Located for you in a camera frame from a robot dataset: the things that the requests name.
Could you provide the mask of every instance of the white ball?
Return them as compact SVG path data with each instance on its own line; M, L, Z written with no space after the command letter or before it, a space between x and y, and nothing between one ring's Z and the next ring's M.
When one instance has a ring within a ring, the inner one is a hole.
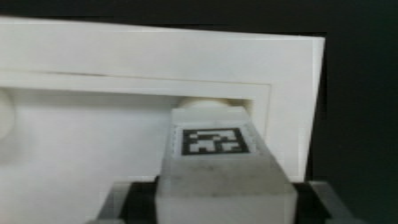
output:
M219 98L189 97L180 103L182 108L230 107L230 101Z
M9 95L0 90L0 139L7 136L15 127L15 106Z

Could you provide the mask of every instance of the black and white square marker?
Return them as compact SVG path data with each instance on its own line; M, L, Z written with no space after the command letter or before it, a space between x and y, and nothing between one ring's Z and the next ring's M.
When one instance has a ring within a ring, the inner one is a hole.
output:
M183 130L183 155L249 153L240 128Z

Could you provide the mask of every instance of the black background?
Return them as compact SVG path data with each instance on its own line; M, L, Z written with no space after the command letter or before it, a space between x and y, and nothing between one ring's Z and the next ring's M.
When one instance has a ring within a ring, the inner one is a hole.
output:
M331 182L359 218L398 223L398 2L2 0L0 14L325 35L308 178Z

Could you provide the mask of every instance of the white panel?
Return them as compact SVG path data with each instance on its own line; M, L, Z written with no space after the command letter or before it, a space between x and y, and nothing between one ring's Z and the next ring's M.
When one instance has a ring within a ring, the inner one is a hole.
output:
M0 86L251 99L270 150L302 181L322 38L16 18L0 19L0 36ZM237 93L242 85L270 94Z

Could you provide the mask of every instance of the rectangular opening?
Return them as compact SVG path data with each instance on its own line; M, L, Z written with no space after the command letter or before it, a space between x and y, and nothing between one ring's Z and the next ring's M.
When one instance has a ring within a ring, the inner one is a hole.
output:
M86 223L100 213L112 184L160 173L171 109L183 97L6 91L16 126L0 141L0 192L7 192L0 217L18 223L47 223L50 218Z

